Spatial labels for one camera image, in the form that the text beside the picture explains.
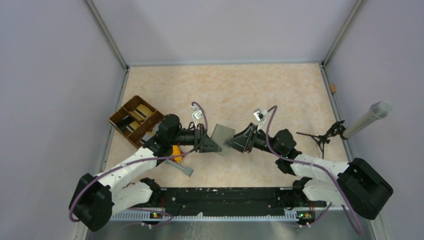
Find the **grey card holder wallet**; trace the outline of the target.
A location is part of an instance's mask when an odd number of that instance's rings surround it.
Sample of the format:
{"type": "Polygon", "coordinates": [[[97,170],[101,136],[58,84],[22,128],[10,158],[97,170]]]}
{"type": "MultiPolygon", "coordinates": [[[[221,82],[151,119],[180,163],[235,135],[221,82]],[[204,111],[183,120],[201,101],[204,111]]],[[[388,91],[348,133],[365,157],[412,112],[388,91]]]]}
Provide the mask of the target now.
{"type": "Polygon", "coordinates": [[[231,148],[226,146],[224,142],[234,137],[236,130],[221,124],[216,124],[212,132],[211,139],[221,147],[221,152],[216,152],[218,155],[227,156],[231,148]]]}

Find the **brown woven divided basket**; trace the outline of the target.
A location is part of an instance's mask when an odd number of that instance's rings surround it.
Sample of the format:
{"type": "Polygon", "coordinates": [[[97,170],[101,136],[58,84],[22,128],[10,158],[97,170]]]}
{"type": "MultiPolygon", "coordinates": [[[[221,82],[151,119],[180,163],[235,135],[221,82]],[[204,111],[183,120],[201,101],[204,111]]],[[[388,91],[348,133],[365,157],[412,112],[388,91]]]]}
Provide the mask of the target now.
{"type": "Polygon", "coordinates": [[[126,103],[124,103],[109,119],[109,123],[118,131],[126,140],[130,142],[135,148],[140,148],[147,141],[146,137],[153,136],[153,130],[157,124],[159,124],[164,117],[159,110],[149,104],[146,100],[141,98],[139,95],[135,95],[126,103]],[[131,113],[138,105],[146,105],[149,109],[153,111],[153,115],[147,118],[144,121],[140,121],[131,113]],[[138,122],[139,127],[134,132],[129,131],[120,131],[116,124],[122,121],[127,116],[132,117],[135,121],[138,122]]]}

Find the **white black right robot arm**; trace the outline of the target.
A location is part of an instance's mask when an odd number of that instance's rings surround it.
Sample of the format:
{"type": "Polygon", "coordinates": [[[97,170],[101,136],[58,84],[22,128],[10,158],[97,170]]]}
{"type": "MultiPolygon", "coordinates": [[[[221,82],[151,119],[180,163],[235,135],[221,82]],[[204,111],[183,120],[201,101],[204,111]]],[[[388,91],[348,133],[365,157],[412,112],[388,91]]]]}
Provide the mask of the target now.
{"type": "Polygon", "coordinates": [[[297,143],[288,129],[270,137],[251,123],[225,140],[224,145],[241,153],[258,149],[275,155],[275,163],[284,174],[301,178],[299,189],[293,192],[293,200],[299,206],[322,201],[374,220],[394,193],[392,186],[362,158],[338,162],[296,150],[297,143]]]}

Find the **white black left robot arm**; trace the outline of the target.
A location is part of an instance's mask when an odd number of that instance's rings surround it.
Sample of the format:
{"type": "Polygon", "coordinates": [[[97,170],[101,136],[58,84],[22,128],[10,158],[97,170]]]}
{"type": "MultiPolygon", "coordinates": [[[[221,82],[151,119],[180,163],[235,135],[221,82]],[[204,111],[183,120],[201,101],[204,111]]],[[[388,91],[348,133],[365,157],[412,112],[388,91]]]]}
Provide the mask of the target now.
{"type": "Polygon", "coordinates": [[[193,152],[217,153],[222,148],[208,136],[207,126],[199,123],[183,128],[180,118],[168,114],[158,124],[154,136],[134,154],[115,167],[83,175],[69,204],[69,218],[82,222],[92,232],[100,230],[111,217],[125,209],[145,203],[154,207],[160,193],[153,183],[130,184],[142,173],[173,158],[173,146],[192,146],[193,152]]]}

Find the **gold card in basket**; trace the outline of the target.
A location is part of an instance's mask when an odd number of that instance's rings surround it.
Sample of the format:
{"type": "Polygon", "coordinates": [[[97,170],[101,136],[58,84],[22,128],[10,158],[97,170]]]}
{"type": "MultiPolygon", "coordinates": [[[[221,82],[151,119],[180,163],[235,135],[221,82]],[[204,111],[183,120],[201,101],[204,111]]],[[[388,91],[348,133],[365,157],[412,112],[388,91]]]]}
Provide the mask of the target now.
{"type": "Polygon", "coordinates": [[[136,119],[143,122],[153,115],[153,111],[144,104],[138,105],[134,110],[130,111],[136,119]]]}

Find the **black shiny credit card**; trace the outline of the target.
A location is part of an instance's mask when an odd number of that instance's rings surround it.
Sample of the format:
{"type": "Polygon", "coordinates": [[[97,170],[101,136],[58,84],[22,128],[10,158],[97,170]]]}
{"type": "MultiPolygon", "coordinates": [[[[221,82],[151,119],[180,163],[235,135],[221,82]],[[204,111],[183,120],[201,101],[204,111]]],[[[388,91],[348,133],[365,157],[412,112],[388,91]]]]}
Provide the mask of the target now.
{"type": "Polygon", "coordinates": [[[140,125],[137,121],[135,121],[132,117],[127,116],[126,118],[124,118],[123,120],[121,120],[120,122],[118,122],[116,124],[116,126],[118,127],[118,129],[121,132],[125,132],[125,131],[129,131],[129,132],[134,132],[140,125]]]}

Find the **grey plastic toy bolt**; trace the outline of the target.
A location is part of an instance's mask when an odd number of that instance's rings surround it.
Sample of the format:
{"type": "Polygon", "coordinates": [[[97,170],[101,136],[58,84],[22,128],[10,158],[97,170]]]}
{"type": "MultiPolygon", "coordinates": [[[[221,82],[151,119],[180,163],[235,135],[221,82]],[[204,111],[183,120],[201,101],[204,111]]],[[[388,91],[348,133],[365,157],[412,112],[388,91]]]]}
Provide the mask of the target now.
{"type": "Polygon", "coordinates": [[[193,174],[194,170],[188,166],[183,166],[175,161],[169,160],[167,159],[165,161],[165,163],[177,168],[178,170],[182,171],[182,173],[188,177],[191,177],[191,175],[193,174]]]}

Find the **small wooden block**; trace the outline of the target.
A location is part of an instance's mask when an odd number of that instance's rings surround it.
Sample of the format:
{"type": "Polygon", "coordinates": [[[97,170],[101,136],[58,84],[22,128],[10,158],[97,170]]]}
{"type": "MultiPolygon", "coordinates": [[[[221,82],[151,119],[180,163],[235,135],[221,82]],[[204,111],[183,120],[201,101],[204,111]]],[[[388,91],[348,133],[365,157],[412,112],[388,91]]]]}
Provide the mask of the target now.
{"type": "Polygon", "coordinates": [[[334,84],[330,84],[330,85],[329,85],[329,89],[330,89],[330,92],[331,92],[332,94],[334,94],[334,93],[336,93],[336,92],[337,92],[337,88],[336,88],[336,86],[335,86],[334,84]]]}

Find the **silver metal tube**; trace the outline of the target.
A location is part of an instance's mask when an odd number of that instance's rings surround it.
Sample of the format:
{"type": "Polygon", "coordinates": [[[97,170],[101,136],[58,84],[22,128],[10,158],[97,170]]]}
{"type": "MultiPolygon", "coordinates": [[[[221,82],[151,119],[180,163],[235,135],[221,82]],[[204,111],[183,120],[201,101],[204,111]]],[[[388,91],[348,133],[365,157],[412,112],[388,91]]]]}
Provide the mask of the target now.
{"type": "Polygon", "coordinates": [[[393,106],[388,101],[383,100],[374,103],[366,113],[344,130],[341,136],[343,139],[349,139],[375,121],[386,118],[392,110],[393,106]]]}

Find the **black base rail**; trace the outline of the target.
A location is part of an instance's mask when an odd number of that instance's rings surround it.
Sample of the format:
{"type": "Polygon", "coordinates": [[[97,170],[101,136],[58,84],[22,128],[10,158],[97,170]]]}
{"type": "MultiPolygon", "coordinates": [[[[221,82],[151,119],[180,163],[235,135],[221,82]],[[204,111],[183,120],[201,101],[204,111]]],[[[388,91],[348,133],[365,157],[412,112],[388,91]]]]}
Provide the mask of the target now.
{"type": "Polygon", "coordinates": [[[295,208],[325,208],[325,201],[310,201],[298,189],[281,187],[169,187],[155,190],[137,208],[160,209],[174,216],[263,217],[283,216],[295,208]]]}

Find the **black clamp bracket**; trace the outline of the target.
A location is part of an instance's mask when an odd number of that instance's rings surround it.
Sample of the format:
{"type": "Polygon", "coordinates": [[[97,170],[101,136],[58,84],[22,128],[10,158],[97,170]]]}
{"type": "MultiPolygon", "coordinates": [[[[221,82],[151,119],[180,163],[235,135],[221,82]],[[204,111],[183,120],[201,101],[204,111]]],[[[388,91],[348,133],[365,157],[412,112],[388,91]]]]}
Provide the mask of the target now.
{"type": "Polygon", "coordinates": [[[344,126],[344,122],[345,122],[344,120],[336,121],[323,135],[313,135],[313,134],[308,134],[303,132],[296,132],[296,134],[311,137],[315,141],[315,143],[318,145],[322,154],[322,158],[324,158],[325,146],[326,144],[330,143],[331,141],[330,138],[335,136],[340,136],[342,140],[347,140],[347,138],[343,136],[343,132],[347,129],[344,126]]]}

